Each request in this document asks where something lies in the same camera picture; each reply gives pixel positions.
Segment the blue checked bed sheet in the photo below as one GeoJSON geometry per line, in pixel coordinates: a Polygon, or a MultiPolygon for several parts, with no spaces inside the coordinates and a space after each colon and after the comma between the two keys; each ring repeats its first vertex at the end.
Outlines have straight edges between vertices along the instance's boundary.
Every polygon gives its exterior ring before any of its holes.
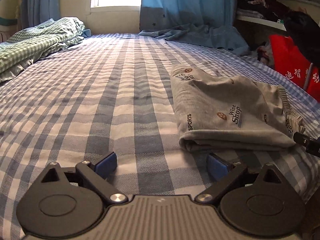
{"type": "Polygon", "coordinates": [[[137,35],[96,35],[32,64],[1,86],[1,239],[20,239],[16,206],[53,161],[72,167],[115,152],[110,182],[126,194],[207,188],[205,156],[178,145],[174,65],[242,75],[286,89],[306,133],[319,136],[319,104],[259,62],[223,49],[137,35]]]}

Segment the blue star curtain right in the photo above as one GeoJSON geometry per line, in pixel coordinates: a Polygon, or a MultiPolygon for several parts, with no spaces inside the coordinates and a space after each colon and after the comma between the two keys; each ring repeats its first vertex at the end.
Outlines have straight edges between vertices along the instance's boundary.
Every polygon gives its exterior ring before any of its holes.
{"type": "Polygon", "coordinates": [[[142,0],[140,35],[246,55],[249,46],[233,23],[236,0],[142,0]]]}

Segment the green checked quilt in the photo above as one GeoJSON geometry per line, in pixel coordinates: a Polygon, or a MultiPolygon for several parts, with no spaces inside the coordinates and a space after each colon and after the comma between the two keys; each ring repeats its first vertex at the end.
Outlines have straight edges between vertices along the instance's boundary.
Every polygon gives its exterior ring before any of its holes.
{"type": "Polygon", "coordinates": [[[16,32],[1,43],[1,82],[14,79],[41,58],[81,43],[84,31],[81,20],[63,17],[16,32]]]}

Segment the blue star curtain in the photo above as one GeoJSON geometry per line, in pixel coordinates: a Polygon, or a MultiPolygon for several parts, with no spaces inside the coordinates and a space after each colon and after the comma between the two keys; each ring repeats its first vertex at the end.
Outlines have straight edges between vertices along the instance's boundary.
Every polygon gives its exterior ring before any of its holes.
{"type": "Polygon", "coordinates": [[[59,0],[21,0],[20,9],[23,29],[61,18],[59,0]]]}
{"type": "Polygon", "coordinates": [[[140,35],[246,55],[249,46],[233,23],[236,0],[142,0],[140,35]]]}

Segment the dark clothes pile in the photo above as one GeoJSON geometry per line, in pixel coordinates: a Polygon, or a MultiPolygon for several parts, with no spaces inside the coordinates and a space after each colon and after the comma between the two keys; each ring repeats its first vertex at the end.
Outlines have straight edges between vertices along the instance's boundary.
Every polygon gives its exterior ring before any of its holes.
{"type": "Polygon", "coordinates": [[[256,11],[272,22],[284,21],[287,34],[303,56],[319,67],[319,25],[309,14],[294,11],[277,0],[238,0],[238,9],[256,11]]]}

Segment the red bag with characters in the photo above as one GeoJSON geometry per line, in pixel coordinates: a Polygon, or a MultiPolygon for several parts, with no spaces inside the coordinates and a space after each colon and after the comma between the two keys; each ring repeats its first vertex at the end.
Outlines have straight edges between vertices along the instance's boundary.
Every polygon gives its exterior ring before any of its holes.
{"type": "Polygon", "coordinates": [[[271,35],[269,41],[273,53],[274,70],[319,101],[319,68],[303,56],[292,38],[271,35]]]}

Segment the white teal headboard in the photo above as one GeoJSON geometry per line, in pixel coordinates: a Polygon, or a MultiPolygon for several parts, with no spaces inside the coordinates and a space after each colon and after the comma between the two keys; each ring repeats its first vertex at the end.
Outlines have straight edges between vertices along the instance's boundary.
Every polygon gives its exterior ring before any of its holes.
{"type": "Polygon", "coordinates": [[[17,31],[17,19],[0,17],[0,42],[7,41],[17,31]]]}

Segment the grey printed pants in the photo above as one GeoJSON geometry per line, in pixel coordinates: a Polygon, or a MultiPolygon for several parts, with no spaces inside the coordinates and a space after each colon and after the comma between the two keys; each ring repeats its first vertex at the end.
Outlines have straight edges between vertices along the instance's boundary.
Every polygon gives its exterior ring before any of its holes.
{"type": "Polygon", "coordinates": [[[183,65],[172,69],[170,82],[184,150],[282,151],[295,146],[296,132],[305,131],[282,86],[240,75],[215,77],[183,65]]]}

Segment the blue star curtain left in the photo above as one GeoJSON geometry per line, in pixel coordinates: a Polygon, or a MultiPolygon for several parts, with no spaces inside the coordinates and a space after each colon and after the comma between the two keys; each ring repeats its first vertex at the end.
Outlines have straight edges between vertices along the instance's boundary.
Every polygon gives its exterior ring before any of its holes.
{"type": "Polygon", "coordinates": [[[59,0],[21,0],[20,9],[23,29],[61,18],[59,0]]]}

